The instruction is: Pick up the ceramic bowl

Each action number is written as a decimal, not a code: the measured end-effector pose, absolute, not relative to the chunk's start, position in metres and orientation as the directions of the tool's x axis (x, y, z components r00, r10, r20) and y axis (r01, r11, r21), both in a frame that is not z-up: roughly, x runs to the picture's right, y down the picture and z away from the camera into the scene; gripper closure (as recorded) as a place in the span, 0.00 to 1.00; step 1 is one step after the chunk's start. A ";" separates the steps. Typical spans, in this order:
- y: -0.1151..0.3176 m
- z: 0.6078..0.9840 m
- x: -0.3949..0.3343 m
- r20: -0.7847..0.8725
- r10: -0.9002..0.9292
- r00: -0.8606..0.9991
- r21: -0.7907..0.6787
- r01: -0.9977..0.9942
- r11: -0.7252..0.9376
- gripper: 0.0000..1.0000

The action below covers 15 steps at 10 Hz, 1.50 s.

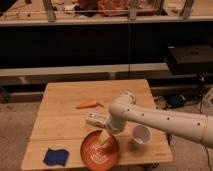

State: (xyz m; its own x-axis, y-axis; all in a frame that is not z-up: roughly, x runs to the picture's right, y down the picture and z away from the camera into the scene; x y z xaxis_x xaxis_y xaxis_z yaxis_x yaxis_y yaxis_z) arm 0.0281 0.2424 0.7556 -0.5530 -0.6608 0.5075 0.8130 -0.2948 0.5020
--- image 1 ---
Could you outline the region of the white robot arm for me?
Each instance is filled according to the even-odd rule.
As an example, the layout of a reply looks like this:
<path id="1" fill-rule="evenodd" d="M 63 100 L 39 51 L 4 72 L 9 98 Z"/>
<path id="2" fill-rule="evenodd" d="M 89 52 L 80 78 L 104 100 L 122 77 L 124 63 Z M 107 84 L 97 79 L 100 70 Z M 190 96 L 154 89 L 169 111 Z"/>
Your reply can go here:
<path id="1" fill-rule="evenodd" d="M 129 91 L 115 98 L 108 111 L 106 131 L 99 138 L 101 144 L 123 132 L 126 122 L 134 122 L 213 149 L 213 116 L 140 107 Z"/>

